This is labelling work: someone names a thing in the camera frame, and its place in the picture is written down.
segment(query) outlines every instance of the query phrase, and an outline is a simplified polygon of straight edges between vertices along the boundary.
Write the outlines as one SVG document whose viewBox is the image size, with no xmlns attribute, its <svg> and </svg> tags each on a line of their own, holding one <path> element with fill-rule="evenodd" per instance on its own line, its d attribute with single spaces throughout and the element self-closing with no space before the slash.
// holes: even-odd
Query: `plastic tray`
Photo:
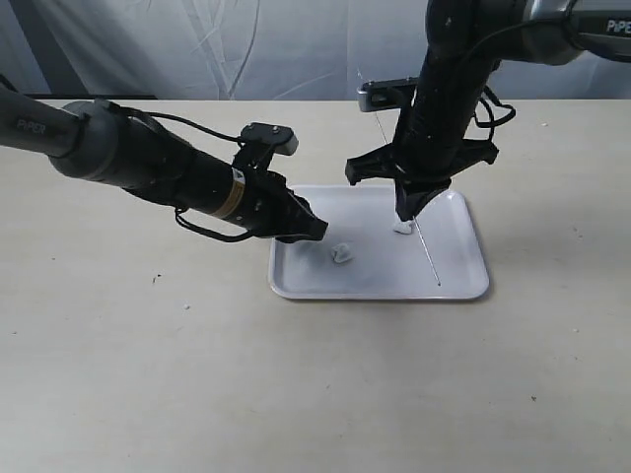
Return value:
<svg viewBox="0 0 631 473">
<path fill-rule="evenodd" d="M 487 291 L 484 258 L 461 194 L 443 192 L 417 217 L 423 244 L 415 228 L 412 235 L 392 230 L 397 221 L 392 186 L 294 189 L 329 222 L 329 228 L 323 241 L 273 241 L 269 282 L 279 296 L 296 300 L 472 300 Z M 354 257 L 337 264 L 330 250 L 341 242 L 349 243 Z"/>
</svg>

